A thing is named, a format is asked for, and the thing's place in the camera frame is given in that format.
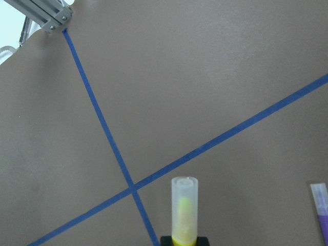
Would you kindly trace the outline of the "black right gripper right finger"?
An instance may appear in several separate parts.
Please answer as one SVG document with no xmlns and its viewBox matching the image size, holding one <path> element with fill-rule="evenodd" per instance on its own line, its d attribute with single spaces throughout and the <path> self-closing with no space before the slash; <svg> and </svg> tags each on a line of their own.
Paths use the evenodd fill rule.
<svg viewBox="0 0 328 246">
<path fill-rule="evenodd" d="M 203 236 L 198 236 L 196 239 L 196 246 L 209 246 L 208 238 Z"/>
</svg>

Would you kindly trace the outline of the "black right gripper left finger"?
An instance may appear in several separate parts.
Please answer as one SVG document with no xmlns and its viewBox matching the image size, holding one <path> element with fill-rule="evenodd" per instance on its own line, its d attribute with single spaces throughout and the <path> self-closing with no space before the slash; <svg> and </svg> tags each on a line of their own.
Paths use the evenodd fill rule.
<svg viewBox="0 0 328 246">
<path fill-rule="evenodd" d="M 172 236 L 161 236 L 160 246 L 173 246 Z"/>
</svg>

